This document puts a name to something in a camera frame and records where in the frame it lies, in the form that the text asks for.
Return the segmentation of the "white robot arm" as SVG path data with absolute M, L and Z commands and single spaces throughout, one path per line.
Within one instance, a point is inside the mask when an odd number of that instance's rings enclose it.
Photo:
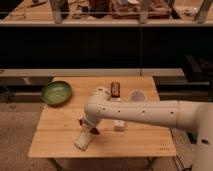
M 213 103 L 192 101 L 110 100 L 105 87 L 97 87 L 84 106 L 83 122 L 90 128 L 102 119 L 124 120 L 191 131 L 198 135 L 191 171 L 213 171 Z

